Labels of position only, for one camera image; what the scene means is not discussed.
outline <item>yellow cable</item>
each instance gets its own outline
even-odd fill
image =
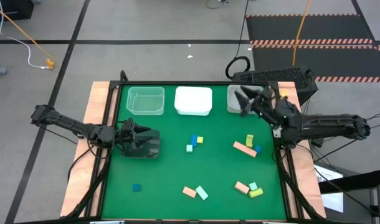
[[[15,22],[13,22],[13,20],[10,19],[10,17],[5,15],[5,13],[3,13],[2,11],[0,11],[0,14],[2,14],[6,19],[8,19],[15,27],[17,27],[17,29],[19,29],[19,31],[21,31],[22,34],[24,34],[26,37],[28,37],[28,39],[30,39],[39,48],[39,50],[41,50],[47,56],[52,58],[52,56],[49,53],[47,53],[41,46],[39,46],[38,43],[36,41],[34,41],[34,39],[32,39],[28,34],[26,34]]]
[[[308,14],[310,3],[311,3],[311,0],[308,0],[308,5],[306,6],[305,12],[303,13],[301,25],[300,25],[300,28],[298,29],[297,38],[295,39],[294,54],[292,55],[292,66],[295,65],[295,54],[297,53],[298,39],[300,38],[303,21],[305,20],[305,17]]]

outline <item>cube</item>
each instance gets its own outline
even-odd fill
[[[262,148],[259,145],[254,146],[254,150],[258,153],[262,152]]]
[[[186,146],[186,152],[192,153],[192,145],[187,145]]]
[[[191,135],[191,144],[193,147],[197,147],[197,134]]]
[[[204,137],[198,136],[197,137],[197,143],[202,144],[204,142]]]
[[[201,186],[198,186],[198,188],[196,188],[196,192],[198,195],[200,195],[200,197],[203,200],[208,198],[208,194],[205,192],[205,190]]]
[[[248,186],[250,187],[250,190],[257,190],[258,189],[257,184],[255,182],[249,184]]]
[[[140,184],[133,184],[132,190],[134,192],[139,192],[140,191]]]

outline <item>white cable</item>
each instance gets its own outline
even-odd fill
[[[1,8],[1,12],[3,12],[3,7],[2,7],[2,2],[1,2],[1,0],[0,0],[0,8]],[[2,37],[6,38],[6,39],[10,39],[10,40],[17,41],[18,43],[23,44],[23,45],[25,45],[25,46],[27,47],[27,49],[28,49],[28,60],[27,60],[27,62],[28,62],[28,64],[29,64],[30,66],[32,66],[32,67],[34,67],[34,68],[41,68],[41,69],[45,69],[45,68],[47,68],[46,66],[35,66],[35,65],[33,65],[33,64],[30,63],[29,60],[31,59],[31,49],[29,48],[29,46],[28,46],[26,43],[23,43],[23,42],[20,41],[20,40],[14,39],[14,38],[12,38],[12,37],[6,37],[6,36],[2,33],[3,22],[4,22],[4,16],[3,16],[3,14],[2,14],[1,25],[0,25],[0,34],[2,35]]]

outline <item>wooden table frame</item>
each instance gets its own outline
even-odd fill
[[[288,100],[295,104],[300,110],[300,105],[298,102],[297,91],[295,89],[295,84],[292,82],[279,82],[279,92],[280,95],[288,96]],[[111,102],[107,103],[107,95],[109,89],[112,89],[110,92]],[[117,101],[118,89],[112,86],[112,82],[93,82],[92,89],[90,91],[90,96],[88,99],[87,109],[85,112],[85,117],[83,119],[84,123],[103,123],[103,114],[108,114],[108,117],[105,117],[104,123],[107,125],[113,124],[114,111]],[[106,105],[109,106],[109,111],[105,111]],[[305,146],[309,149],[308,141],[301,141],[299,143],[301,146]],[[74,160],[78,158],[88,149],[87,142],[85,139],[80,139],[78,141],[77,150],[75,153]],[[106,150],[100,151],[102,156],[105,156]],[[308,200],[310,205],[323,217],[325,217],[325,209],[323,206],[323,201],[321,199],[321,194],[318,186],[318,181],[315,174],[315,168],[313,164],[313,159],[311,154],[301,147],[296,147],[292,149],[291,153],[293,161],[293,170],[297,177],[298,188],[301,193]],[[291,166],[288,166],[287,159],[283,160],[286,170],[290,170]],[[104,160],[100,161],[99,170],[103,167]],[[83,156],[81,160],[77,162],[74,168],[71,171],[70,180],[68,182],[67,190],[65,193],[65,198],[63,206],[61,209],[61,216],[65,216],[70,213],[75,206],[81,201],[85,192],[89,189],[90,181],[92,179],[93,168],[95,165],[95,157],[88,153]],[[100,201],[100,186],[93,195],[91,207],[88,208],[88,214],[90,216],[97,215],[97,207]],[[302,218],[298,214],[302,214],[301,211],[298,212],[297,203],[295,196],[289,186],[287,186],[287,198],[289,205],[289,213],[292,218]],[[308,218],[308,215],[303,211],[303,216]]]

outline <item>white plastic bin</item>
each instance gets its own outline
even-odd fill
[[[177,87],[175,108],[181,115],[207,116],[212,109],[212,89],[208,87]]]

